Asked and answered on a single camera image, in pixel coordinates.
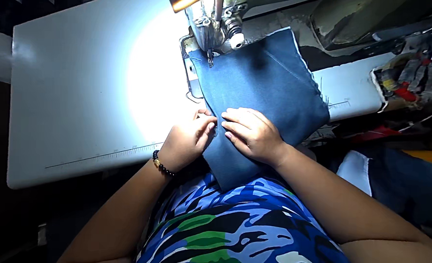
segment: left hand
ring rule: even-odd
[[[207,109],[201,109],[193,120],[173,126],[157,154],[162,165],[176,173],[198,158],[216,121]]]

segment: sewing machine body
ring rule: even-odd
[[[312,3],[306,0],[200,0],[185,9],[191,27],[189,35],[207,52],[212,67],[214,55],[232,52],[252,42],[245,34],[248,25],[244,22],[251,9],[257,8],[263,13],[263,8],[279,3],[281,8],[274,11],[282,12],[304,2]],[[432,0],[319,0],[314,3],[315,9],[306,14],[307,25],[326,52],[353,46],[364,48],[411,34],[413,29],[417,32],[432,26],[409,26],[432,13]],[[265,8],[265,11],[266,15],[272,14],[270,9]],[[403,26],[407,26],[406,30],[400,28]],[[378,33],[389,28],[396,30],[391,34],[387,31],[387,39],[381,38]]]

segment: blue denim fabric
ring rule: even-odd
[[[297,146],[330,119],[318,85],[286,29],[231,54],[214,58],[190,52],[209,109],[218,118],[216,136],[203,153],[222,190],[260,176],[265,165],[242,155],[224,136],[221,113],[247,107],[262,112],[284,141]]]

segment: finger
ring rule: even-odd
[[[230,131],[226,132],[224,135],[234,144],[234,146],[243,154],[249,155],[250,148],[248,145],[237,135],[231,133]]]
[[[257,110],[254,110],[254,109],[250,109],[250,108],[239,108],[239,109],[244,109],[244,110],[250,112],[251,114],[258,117],[260,120],[262,120],[264,123],[266,123],[268,126],[270,126],[270,128],[276,129],[276,126],[274,126],[274,124],[265,115],[263,115],[263,113],[261,113]]]
[[[199,149],[203,149],[206,145],[206,142],[208,141],[209,138],[209,133],[211,132],[211,130],[215,127],[214,122],[210,122],[208,123],[208,125],[206,126],[206,129],[204,130],[204,132],[202,132],[200,134],[200,137],[198,138],[198,141],[196,142],[196,147]]]
[[[249,129],[254,129],[260,125],[260,119],[244,110],[228,108],[227,112],[221,113],[221,116],[229,121],[242,124]]]
[[[193,121],[195,134],[200,134],[204,129],[206,129],[206,127],[210,122],[216,122],[216,121],[217,118],[214,116],[205,115],[204,117],[197,118],[196,120]]]
[[[236,123],[236,122],[222,122],[221,125],[231,131],[233,134],[238,135],[244,140],[248,140],[251,131],[249,128],[243,126],[242,124]]]
[[[211,116],[211,111],[208,109],[199,109],[198,113],[203,113],[204,115]]]

